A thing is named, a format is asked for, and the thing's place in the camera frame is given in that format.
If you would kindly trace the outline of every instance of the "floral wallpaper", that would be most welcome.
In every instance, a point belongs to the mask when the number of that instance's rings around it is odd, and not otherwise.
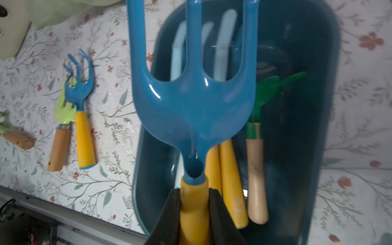
[[[309,244],[392,244],[392,2],[327,0],[341,29],[341,56]],[[183,0],[145,0],[146,62],[167,16]],[[0,61],[0,111],[36,140],[21,151],[0,139],[0,185],[142,232],[132,206],[140,121],[132,101],[127,12],[94,8],[30,28],[20,52]],[[74,132],[67,164],[48,172],[53,118],[68,53],[93,59],[87,99],[97,166],[78,168]]]

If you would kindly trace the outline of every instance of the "light wood handle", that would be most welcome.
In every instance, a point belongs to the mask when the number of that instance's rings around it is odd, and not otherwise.
[[[5,131],[3,136],[22,150],[28,150],[34,146],[34,140],[15,131]]]
[[[207,153],[207,158],[205,160],[205,175],[208,178],[209,187],[212,189],[217,189],[222,195],[222,179],[218,146],[214,146]]]
[[[48,162],[48,171],[56,172],[63,169],[68,152],[70,129],[57,129],[52,145],[52,152]]]
[[[248,215],[256,224],[268,221],[267,198],[265,196],[263,140],[246,139],[248,157]]]
[[[208,178],[201,185],[181,179],[180,244],[207,245],[210,238]]]
[[[231,139],[219,145],[219,156],[222,172],[223,200],[235,226],[241,229],[248,225],[248,215]]]

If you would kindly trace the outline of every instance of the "lime green trowel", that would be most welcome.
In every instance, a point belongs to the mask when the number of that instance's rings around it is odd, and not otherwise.
[[[264,140],[260,110],[280,93],[282,87],[306,76],[306,72],[296,73],[284,80],[280,80],[278,76],[270,76],[256,84],[256,99],[246,124],[246,147],[248,157],[248,216],[257,224],[265,224],[268,221],[263,166]]]
[[[76,85],[76,78],[72,79],[72,86]],[[70,122],[75,121],[76,107],[65,101],[65,90],[61,90],[58,98],[56,112],[54,118],[59,120],[61,124],[56,129],[56,135],[52,145],[52,152],[49,158],[48,171],[55,172],[63,169],[64,161],[68,152],[69,138],[71,136]]]

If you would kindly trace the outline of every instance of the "plastic handle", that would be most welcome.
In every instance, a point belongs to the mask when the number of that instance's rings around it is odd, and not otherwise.
[[[189,185],[181,179],[180,244],[209,243],[208,178],[201,185]]]
[[[52,145],[52,152],[49,158],[48,171],[56,172],[63,169],[65,158],[68,152],[70,129],[57,129]]]
[[[34,140],[15,131],[5,131],[3,137],[22,150],[28,150],[34,146]]]
[[[238,229],[248,225],[245,199],[231,139],[219,145],[222,168],[222,192],[227,210]]]
[[[267,198],[265,195],[263,140],[246,139],[248,157],[248,215],[256,224],[268,221]]]
[[[205,160],[205,175],[208,177],[208,186],[212,189],[217,189],[222,195],[222,179],[218,146],[214,146],[207,153],[207,158]]]
[[[96,164],[93,147],[93,139],[90,133],[87,113],[77,111],[75,113],[76,122],[76,148],[78,150],[79,168],[87,169]]]

